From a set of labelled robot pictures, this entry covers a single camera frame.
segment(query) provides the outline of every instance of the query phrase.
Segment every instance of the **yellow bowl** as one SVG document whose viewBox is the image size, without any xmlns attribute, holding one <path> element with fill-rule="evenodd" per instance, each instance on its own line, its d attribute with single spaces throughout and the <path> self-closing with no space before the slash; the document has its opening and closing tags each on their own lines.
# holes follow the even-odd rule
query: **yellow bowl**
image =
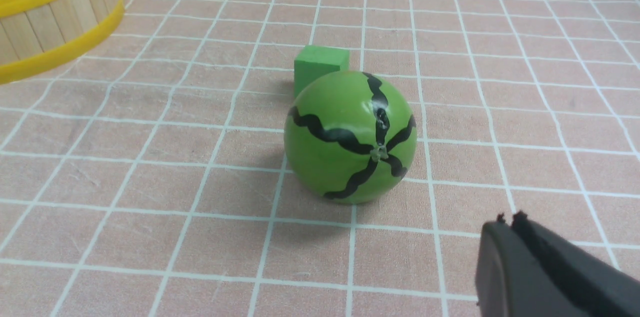
<svg viewBox="0 0 640 317">
<path fill-rule="evenodd" d="M 84 55 L 123 16 L 123 0 L 0 0 L 0 85 Z"/>
</svg>

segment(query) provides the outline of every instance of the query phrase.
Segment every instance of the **green ball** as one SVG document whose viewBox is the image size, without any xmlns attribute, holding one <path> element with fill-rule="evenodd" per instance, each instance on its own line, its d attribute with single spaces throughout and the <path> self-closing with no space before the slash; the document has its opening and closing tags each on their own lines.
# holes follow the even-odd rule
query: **green ball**
<svg viewBox="0 0 640 317">
<path fill-rule="evenodd" d="M 297 96 L 284 128 L 286 157 L 300 182 L 336 203 L 356 205 L 395 187 L 416 154 L 416 120 L 391 83 L 336 71 Z"/>
</svg>

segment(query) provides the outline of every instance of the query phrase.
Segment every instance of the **black stripe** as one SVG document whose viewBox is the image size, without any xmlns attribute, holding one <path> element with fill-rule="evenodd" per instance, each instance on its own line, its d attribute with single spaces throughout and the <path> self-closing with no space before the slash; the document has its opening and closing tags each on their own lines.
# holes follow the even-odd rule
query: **black stripe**
<svg viewBox="0 0 640 317">
<path fill-rule="evenodd" d="M 385 145 L 387 132 L 389 132 L 389 117 L 387 116 L 387 108 L 389 100 L 387 96 L 380 90 L 382 81 L 371 73 L 362 72 L 366 76 L 368 89 L 371 90 L 371 105 L 373 107 L 373 115 L 375 116 L 375 141 L 378 146 Z"/>
<path fill-rule="evenodd" d="M 324 194 L 324 197 L 329 200 L 341 200 L 351 196 L 358 190 L 358 187 L 360 185 L 363 185 L 369 180 L 371 175 L 373 175 L 373 172 L 376 171 L 377 166 L 378 162 L 374 162 L 373 159 L 369 158 L 366 168 L 362 169 L 362 171 L 357 171 L 356 173 L 352 174 L 347 181 L 346 187 L 342 191 L 326 192 Z"/>
<path fill-rule="evenodd" d="M 407 141 L 409 137 L 411 137 L 411 132 L 414 128 L 416 128 L 416 119 L 412 114 L 409 117 L 409 123 L 406 124 L 406 127 L 398 131 L 398 133 L 391 138 L 389 143 L 386 144 L 387 153 L 391 152 L 391 150 L 393 150 L 395 146 L 398 146 L 398 144 Z"/>
<path fill-rule="evenodd" d="M 390 154 L 389 158 L 383 158 L 382 161 L 387 162 L 391 166 L 391 176 L 405 178 L 405 175 L 409 171 L 402 165 L 402 160 L 395 155 Z"/>
<path fill-rule="evenodd" d="M 332 128 L 325 130 L 322 122 L 320 122 L 320 118 L 315 114 L 300 116 L 298 108 L 293 106 L 288 110 L 288 115 L 293 118 L 295 125 L 298 127 L 306 127 L 311 135 L 320 141 L 337 142 L 341 148 L 358 155 L 369 155 L 371 150 L 373 150 L 373 146 L 360 143 L 358 137 L 348 129 Z"/>
</svg>

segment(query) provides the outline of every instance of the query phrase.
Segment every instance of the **green block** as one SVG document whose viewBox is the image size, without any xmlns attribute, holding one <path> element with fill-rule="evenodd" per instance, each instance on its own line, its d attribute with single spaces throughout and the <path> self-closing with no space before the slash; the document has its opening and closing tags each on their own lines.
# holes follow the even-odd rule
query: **green block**
<svg viewBox="0 0 640 317">
<path fill-rule="evenodd" d="M 326 46 L 305 46 L 293 62 L 293 89 L 297 97 L 318 78 L 349 70 L 349 50 Z"/>
</svg>

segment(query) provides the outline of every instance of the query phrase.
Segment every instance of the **wooden bucket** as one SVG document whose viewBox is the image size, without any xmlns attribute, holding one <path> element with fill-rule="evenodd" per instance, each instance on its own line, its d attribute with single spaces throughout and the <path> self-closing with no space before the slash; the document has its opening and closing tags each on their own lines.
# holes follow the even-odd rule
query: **wooden bucket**
<svg viewBox="0 0 640 317">
<path fill-rule="evenodd" d="M 123 0 L 0 0 L 0 85 L 84 55 L 123 16 Z"/>
</svg>

